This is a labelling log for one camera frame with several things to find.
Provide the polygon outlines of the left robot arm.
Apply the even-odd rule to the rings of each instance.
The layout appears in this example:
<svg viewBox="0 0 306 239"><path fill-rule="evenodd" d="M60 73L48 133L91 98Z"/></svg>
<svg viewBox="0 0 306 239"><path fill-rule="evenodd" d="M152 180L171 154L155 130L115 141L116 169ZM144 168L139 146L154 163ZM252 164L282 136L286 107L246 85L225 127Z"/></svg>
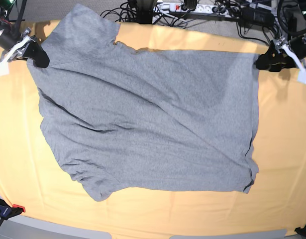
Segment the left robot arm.
<svg viewBox="0 0 306 239"><path fill-rule="evenodd" d="M300 61L306 58L306 0L285 3L279 1L275 14L257 13L255 18L264 27L277 28L265 54L258 57L255 66L259 70L280 72L282 69L296 68L298 65L282 46L296 55Z"/></svg>

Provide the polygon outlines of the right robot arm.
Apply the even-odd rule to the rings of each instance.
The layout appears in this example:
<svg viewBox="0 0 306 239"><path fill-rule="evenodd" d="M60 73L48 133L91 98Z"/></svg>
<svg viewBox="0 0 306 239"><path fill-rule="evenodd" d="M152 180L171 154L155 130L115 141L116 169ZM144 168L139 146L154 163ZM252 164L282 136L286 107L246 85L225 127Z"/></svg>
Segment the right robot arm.
<svg viewBox="0 0 306 239"><path fill-rule="evenodd" d="M23 0L18 8L16 0L0 0L0 65L13 60L31 59L35 67L47 68L50 59L38 38L30 35L29 27L20 31L26 3Z"/></svg>

